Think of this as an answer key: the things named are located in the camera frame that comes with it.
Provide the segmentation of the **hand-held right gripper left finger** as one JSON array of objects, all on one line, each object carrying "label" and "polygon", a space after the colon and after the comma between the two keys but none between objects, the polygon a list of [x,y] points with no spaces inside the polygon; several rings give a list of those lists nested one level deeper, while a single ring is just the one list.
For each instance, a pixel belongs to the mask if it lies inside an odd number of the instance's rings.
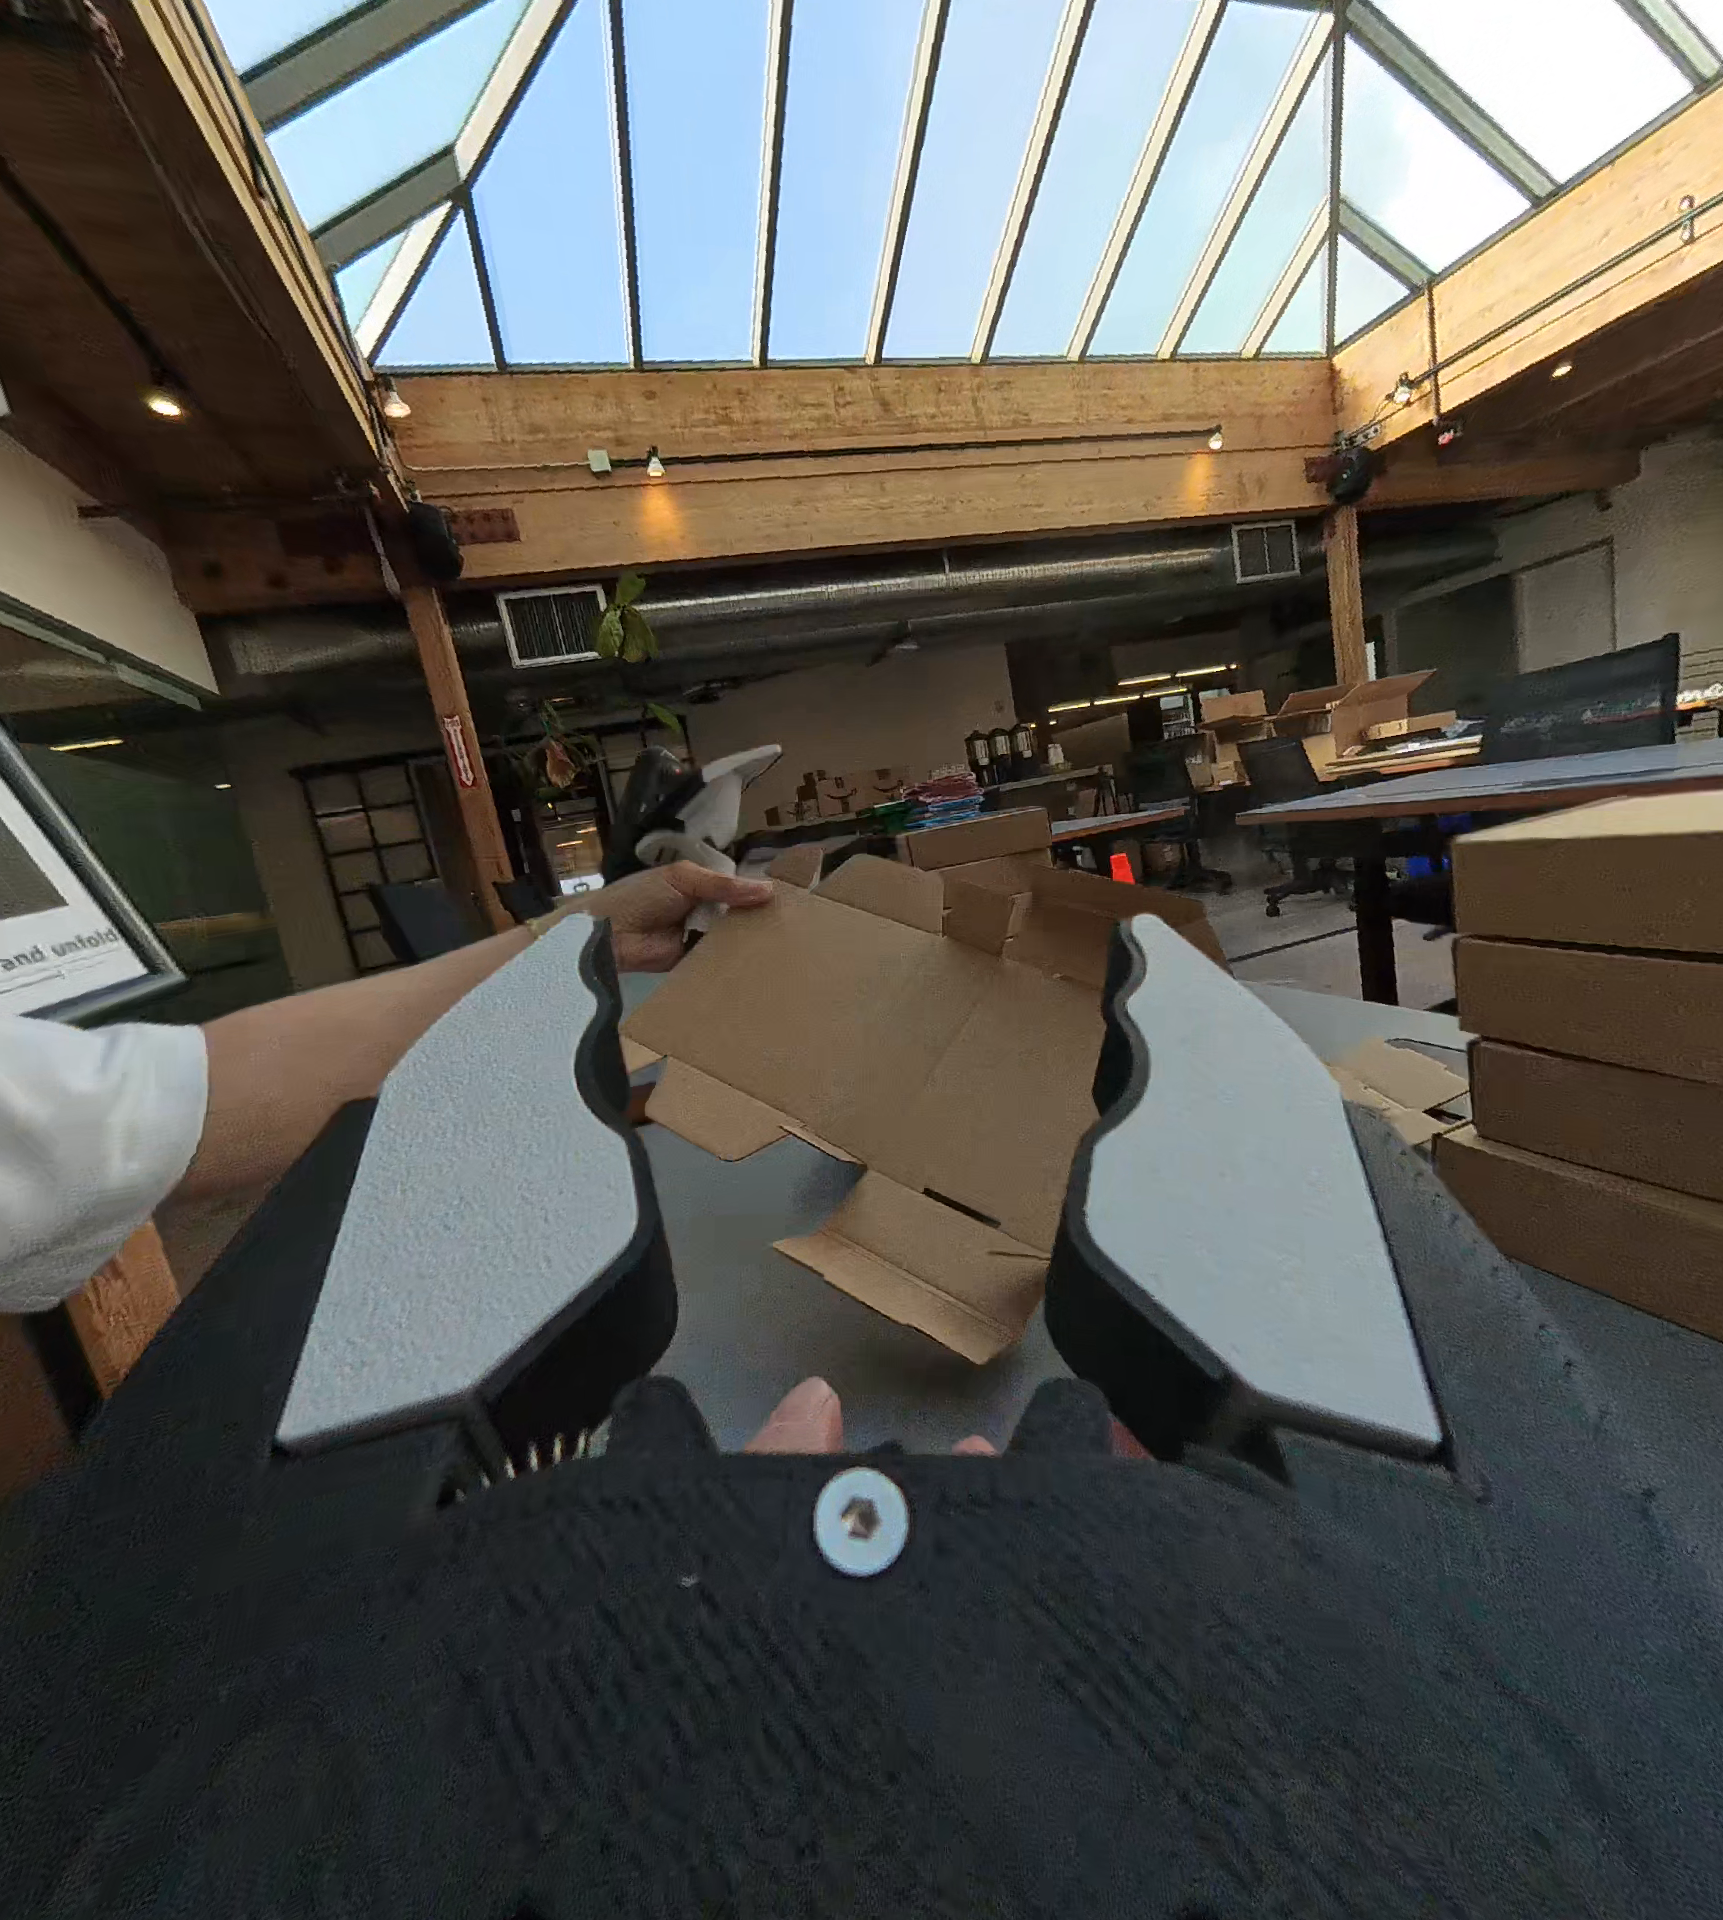
[{"label": "hand-held right gripper left finger", "polygon": [[489,1470],[569,1459],[651,1373],[679,1294],[631,1122],[603,920],[565,915],[373,1099],[275,1444],[451,1426]]}]

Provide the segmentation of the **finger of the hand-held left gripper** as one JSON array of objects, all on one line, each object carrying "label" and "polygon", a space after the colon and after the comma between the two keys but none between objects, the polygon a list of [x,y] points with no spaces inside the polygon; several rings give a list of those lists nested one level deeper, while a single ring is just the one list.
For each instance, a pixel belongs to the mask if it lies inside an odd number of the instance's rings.
[{"label": "finger of the hand-held left gripper", "polygon": [[699,787],[675,813],[681,826],[737,826],[747,789],[773,770],[783,749],[765,743],[697,769]]}]

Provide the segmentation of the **open brown cardboard box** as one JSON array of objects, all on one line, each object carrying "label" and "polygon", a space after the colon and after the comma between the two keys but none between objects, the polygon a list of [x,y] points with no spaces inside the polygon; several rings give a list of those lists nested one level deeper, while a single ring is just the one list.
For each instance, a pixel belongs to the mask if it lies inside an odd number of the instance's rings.
[{"label": "open brown cardboard box", "polygon": [[1289,695],[1269,716],[1271,735],[1295,741],[1317,779],[1331,779],[1343,763],[1370,757],[1412,738],[1436,738],[1456,724],[1448,707],[1428,693],[1432,669],[1374,678],[1350,687],[1321,687]]}]

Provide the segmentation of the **person's left hand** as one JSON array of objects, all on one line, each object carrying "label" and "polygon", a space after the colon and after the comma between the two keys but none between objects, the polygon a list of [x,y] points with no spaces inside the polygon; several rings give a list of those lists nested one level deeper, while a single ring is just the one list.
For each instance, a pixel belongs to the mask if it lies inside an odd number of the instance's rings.
[{"label": "person's left hand", "polygon": [[585,912],[607,925],[617,973],[663,975],[679,967],[691,932],[771,900],[765,878],[679,861],[609,882]]}]

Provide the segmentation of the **person's right hand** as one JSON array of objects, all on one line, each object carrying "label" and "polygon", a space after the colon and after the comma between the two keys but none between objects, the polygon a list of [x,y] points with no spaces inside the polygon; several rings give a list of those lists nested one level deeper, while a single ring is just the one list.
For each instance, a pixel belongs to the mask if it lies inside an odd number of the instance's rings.
[{"label": "person's right hand", "polygon": [[865,1451],[849,1442],[839,1396],[819,1376],[789,1389],[739,1452],[779,1459],[827,1456],[867,1467],[897,1464],[911,1456],[901,1442],[883,1442]]}]

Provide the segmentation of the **hanging green plant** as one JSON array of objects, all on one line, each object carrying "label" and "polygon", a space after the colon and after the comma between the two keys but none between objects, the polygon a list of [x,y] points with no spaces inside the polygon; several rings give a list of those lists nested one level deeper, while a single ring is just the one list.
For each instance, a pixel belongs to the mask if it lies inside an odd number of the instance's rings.
[{"label": "hanging green plant", "polygon": [[[605,588],[607,614],[601,629],[601,651],[605,660],[599,664],[587,663],[583,666],[559,669],[599,666],[623,671],[655,663],[659,658],[659,640],[641,607],[645,586],[647,583],[643,577],[625,573],[615,581],[613,586]],[[599,749],[599,743],[585,732],[585,727],[567,713],[573,705],[573,698],[567,693],[545,691],[541,684],[533,684],[527,688],[523,698],[531,708],[537,727],[537,749],[533,754],[537,783],[553,797],[567,794],[579,784],[579,780],[583,780],[589,761],[599,761],[603,751]]]}]

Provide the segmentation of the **pile of flat cardboard sheets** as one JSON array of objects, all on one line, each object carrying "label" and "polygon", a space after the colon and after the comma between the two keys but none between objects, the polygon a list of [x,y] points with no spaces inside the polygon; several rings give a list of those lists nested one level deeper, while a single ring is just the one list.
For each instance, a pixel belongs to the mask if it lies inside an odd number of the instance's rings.
[{"label": "pile of flat cardboard sheets", "polygon": [[1374,1115],[1398,1140],[1430,1151],[1468,1122],[1468,1082],[1452,1069],[1404,1044],[1364,1041],[1327,1065],[1345,1101]]}]

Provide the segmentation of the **stack of colourful cloths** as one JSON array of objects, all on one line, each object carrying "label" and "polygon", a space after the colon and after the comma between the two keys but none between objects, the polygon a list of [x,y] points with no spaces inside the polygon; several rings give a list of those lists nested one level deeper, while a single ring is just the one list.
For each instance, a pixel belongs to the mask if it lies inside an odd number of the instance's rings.
[{"label": "stack of colourful cloths", "polygon": [[985,789],[969,769],[939,770],[923,780],[901,780],[859,808],[857,824],[879,837],[963,824],[983,810]]}]

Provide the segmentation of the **black grid window door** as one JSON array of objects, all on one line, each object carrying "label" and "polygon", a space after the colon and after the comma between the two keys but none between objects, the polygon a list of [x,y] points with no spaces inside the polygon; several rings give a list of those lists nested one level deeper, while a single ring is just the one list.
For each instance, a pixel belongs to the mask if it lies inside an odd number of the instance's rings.
[{"label": "black grid window door", "polygon": [[409,757],[301,767],[293,774],[357,976],[391,970],[373,891],[439,878],[431,816]]}]

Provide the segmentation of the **wood-edged table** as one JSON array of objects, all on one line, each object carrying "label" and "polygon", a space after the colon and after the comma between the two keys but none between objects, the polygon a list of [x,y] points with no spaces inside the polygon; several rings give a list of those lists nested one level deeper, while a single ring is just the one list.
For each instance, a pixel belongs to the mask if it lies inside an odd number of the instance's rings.
[{"label": "wood-edged table", "polygon": [[1129,813],[1067,820],[1049,830],[1053,865],[1071,872],[1089,872],[1107,880],[1105,856],[1115,846],[1165,842],[1183,849],[1187,863],[1201,838],[1199,808],[1193,802],[1169,802]]}]

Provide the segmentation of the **white shirt sleeve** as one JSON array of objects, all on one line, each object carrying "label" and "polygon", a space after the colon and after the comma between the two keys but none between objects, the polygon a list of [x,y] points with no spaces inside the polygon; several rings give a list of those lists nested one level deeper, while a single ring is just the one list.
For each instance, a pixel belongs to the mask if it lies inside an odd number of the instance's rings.
[{"label": "white shirt sleeve", "polygon": [[195,1026],[79,1030],[0,1014],[0,1315],[55,1309],[195,1161],[207,1056]]}]

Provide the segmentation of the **long grey table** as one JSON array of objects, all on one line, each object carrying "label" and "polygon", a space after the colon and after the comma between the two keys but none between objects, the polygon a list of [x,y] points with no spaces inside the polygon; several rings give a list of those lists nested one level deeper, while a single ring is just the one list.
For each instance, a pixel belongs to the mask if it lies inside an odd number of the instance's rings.
[{"label": "long grey table", "polygon": [[1243,828],[1283,834],[1293,845],[1327,838],[1335,856],[1350,861],[1358,993],[1364,1002],[1394,1006],[1398,970],[1386,878],[1392,856],[1434,853],[1446,840],[1444,824],[1464,819],[1488,826],[1642,792],[1688,797],[1718,790],[1723,738],[1702,738],[1329,787],[1317,797],[1243,810],[1235,820]]}]

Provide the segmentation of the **black mesh chair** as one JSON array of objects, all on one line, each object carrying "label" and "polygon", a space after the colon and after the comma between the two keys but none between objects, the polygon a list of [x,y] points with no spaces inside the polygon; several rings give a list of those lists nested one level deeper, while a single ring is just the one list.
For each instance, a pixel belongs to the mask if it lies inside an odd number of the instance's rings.
[{"label": "black mesh chair", "polygon": [[1660,639],[1500,682],[1480,719],[1478,765],[1662,749],[1678,727],[1680,639]]}]

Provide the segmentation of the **round metal air duct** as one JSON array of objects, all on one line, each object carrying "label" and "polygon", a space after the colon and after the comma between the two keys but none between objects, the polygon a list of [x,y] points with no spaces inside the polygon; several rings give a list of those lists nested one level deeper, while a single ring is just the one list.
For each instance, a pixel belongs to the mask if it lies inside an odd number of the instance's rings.
[{"label": "round metal air duct", "polygon": [[[645,581],[641,601],[659,640],[659,658],[647,666],[751,660],[853,636],[907,639],[915,627],[949,619],[1301,586],[1323,573],[1323,534],[1317,520],[1295,522],[1301,577],[1257,586],[1233,581],[1233,524],[655,574]],[[445,619],[467,671],[511,672],[529,684],[613,671],[553,669],[529,676],[513,669],[495,610],[495,596],[509,591],[519,588],[455,588],[445,599]],[[377,674],[417,660],[405,614],[393,603],[207,617],[201,636],[219,684],[231,695],[325,674]]]}]

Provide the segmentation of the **wooden post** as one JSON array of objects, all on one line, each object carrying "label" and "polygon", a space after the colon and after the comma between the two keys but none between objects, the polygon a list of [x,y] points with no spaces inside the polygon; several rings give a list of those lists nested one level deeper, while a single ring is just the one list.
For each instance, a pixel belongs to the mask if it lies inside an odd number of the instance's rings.
[{"label": "wooden post", "polygon": [[1323,574],[1327,588],[1329,634],[1335,684],[1352,691],[1364,684],[1366,617],[1360,596],[1356,508],[1335,504],[1323,522]]},{"label": "wooden post", "polygon": [[471,720],[475,732],[479,784],[473,790],[463,792],[457,790],[449,774],[449,767],[447,774],[455,792],[455,805],[463,828],[471,894],[479,902],[481,912],[489,919],[489,925],[493,925],[499,932],[509,930],[513,917],[507,912],[499,888],[511,882],[513,875],[509,869],[505,837],[495,810],[489,770],[475,729],[459,654],[441,607],[441,595],[427,583],[407,579],[401,585],[399,596],[439,735],[439,716],[449,713],[457,713]]}]

